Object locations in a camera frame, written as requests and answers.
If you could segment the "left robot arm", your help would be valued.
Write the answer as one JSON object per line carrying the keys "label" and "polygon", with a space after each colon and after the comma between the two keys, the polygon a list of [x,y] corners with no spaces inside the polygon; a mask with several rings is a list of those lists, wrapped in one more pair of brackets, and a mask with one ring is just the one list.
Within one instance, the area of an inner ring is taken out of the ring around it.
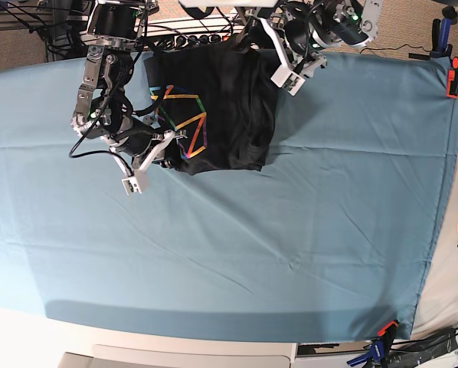
{"label": "left robot arm", "polygon": [[378,35],[382,1],[278,1],[256,17],[283,66],[283,77],[310,78],[326,67],[323,51],[346,44],[363,48]]}

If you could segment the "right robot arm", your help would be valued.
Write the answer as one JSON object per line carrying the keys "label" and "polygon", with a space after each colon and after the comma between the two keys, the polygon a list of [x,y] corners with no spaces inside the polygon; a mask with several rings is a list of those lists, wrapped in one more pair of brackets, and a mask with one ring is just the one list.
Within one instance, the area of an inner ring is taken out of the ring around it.
{"label": "right robot arm", "polygon": [[132,78],[132,53],[142,53],[147,41],[151,1],[97,1],[87,23],[87,35],[95,42],[88,47],[82,83],[71,118],[71,127],[85,139],[101,138],[124,173],[127,192],[140,190],[141,175],[173,140],[185,130],[161,131],[140,119],[159,107],[161,97],[144,110],[135,110],[126,97],[125,86]]}

